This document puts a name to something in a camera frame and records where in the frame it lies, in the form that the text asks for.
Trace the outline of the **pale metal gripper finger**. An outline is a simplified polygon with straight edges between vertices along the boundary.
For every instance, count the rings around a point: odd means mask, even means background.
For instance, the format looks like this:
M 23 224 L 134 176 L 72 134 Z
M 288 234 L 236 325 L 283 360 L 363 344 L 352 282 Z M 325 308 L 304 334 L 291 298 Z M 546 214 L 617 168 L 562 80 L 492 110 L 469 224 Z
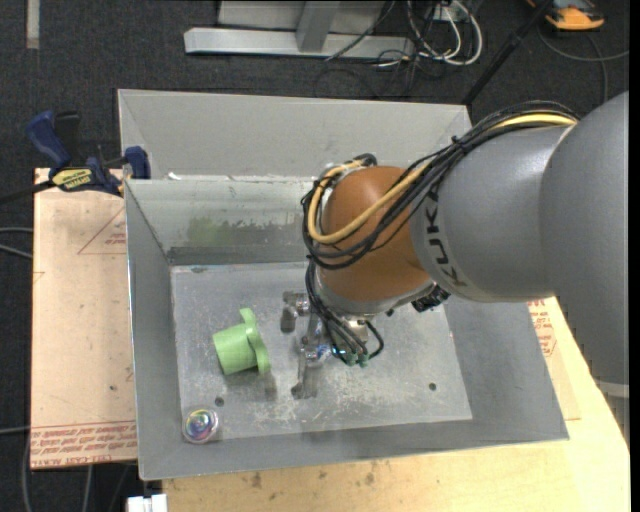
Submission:
M 300 351 L 297 381 L 291 388 L 291 394 L 294 399 L 309 399 L 317 396 L 325 360 L 326 357 L 320 348 Z
M 282 299 L 284 306 L 280 317 L 280 330 L 283 333 L 292 333 L 297 319 L 307 316 L 310 312 L 309 297 L 303 292 L 286 291 Z

